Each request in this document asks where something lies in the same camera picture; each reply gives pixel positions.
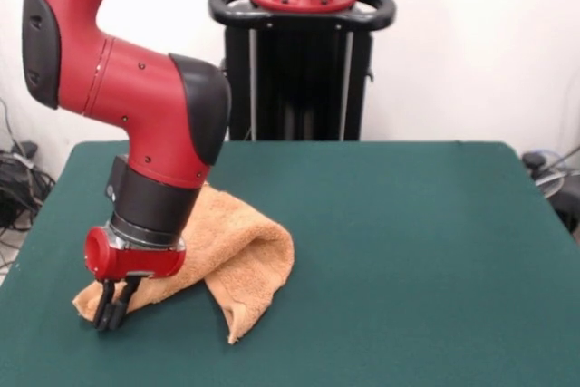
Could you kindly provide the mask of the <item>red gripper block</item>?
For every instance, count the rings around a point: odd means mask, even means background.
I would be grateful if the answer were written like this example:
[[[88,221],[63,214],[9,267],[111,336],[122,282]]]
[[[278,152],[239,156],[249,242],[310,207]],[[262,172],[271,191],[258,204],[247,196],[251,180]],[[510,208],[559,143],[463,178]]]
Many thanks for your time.
[[[96,280],[103,281],[101,298],[92,320],[94,328],[105,331],[120,327],[131,298],[140,285],[139,276],[174,276],[183,266],[185,257],[186,247],[182,239],[174,247],[146,248],[125,241],[109,227],[91,228],[84,246],[85,265]],[[125,286],[113,303],[112,281],[123,279]]]

